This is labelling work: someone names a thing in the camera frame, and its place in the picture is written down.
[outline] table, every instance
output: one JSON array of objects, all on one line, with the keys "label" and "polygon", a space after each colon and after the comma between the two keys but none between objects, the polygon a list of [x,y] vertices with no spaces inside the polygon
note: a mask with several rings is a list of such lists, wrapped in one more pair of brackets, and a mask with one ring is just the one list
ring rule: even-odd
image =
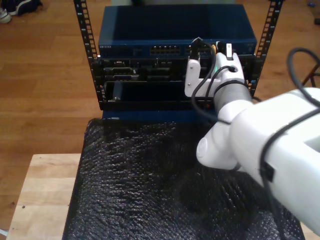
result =
[{"label": "table", "polygon": [[[61,240],[80,153],[33,155],[7,240]],[[320,240],[302,224],[306,240]]]}]

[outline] shoe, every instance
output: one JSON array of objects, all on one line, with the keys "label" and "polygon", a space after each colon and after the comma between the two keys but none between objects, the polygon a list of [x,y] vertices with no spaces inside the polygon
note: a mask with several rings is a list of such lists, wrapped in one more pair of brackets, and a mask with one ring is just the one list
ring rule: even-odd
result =
[{"label": "shoe", "polygon": [[38,6],[42,5],[40,0],[7,0],[5,8],[11,16],[21,16],[25,13],[34,12]]},{"label": "shoe", "polygon": [[11,21],[11,16],[3,8],[0,8],[0,24],[7,24]]}]

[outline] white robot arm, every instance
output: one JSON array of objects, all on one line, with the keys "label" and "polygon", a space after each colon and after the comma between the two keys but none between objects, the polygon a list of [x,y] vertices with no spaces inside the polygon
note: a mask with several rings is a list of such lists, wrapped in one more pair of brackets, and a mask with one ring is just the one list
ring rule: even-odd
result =
[{"label": "white robot arm", "polygon": [[[299,90],[253,104],[237,54],[233,53],[230,58],[217,53],[216,67],[223,66],[235,67],[237,72],[221,71],[209,90],[220,121],[198,143],[198,161],[210,168],[245,171],[265,187],[261,155],[266,143],[290,122],[313,113],[312,117],[291,127],[268,147],[264,164],[272,195],[320,235],[319,108]],[[184,88],[186,96],[190,97],[202,81],[199,73],[199,60],[190,59]],[[210,81],[208,79],[202,85],[197,97],[205,96]],[[320,101],[319,88],[305,90]]]}]

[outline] bubble wrap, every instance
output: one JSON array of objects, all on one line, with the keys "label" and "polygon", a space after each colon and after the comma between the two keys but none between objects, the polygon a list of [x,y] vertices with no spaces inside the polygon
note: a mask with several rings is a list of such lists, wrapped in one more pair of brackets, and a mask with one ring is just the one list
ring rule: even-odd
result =
[{"label": "bubble wrap", "polygon": [[[264,189],[196,159],[209,126],[93,119],[84,136],[64,240],[279,240]],[[280,204],[290,240],[305,239]]]}]

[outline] blue network switch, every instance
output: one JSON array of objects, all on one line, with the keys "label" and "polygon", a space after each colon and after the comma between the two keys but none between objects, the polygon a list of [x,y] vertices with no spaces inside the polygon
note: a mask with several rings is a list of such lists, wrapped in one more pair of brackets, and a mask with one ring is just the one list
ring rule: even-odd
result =
[{"label": "blue network switch", "polygon": [[232,43],[238,55],[257,45],[243,5],[189,4],[105,7],[98,47],[103,59],[181,59],[197,37]]}]

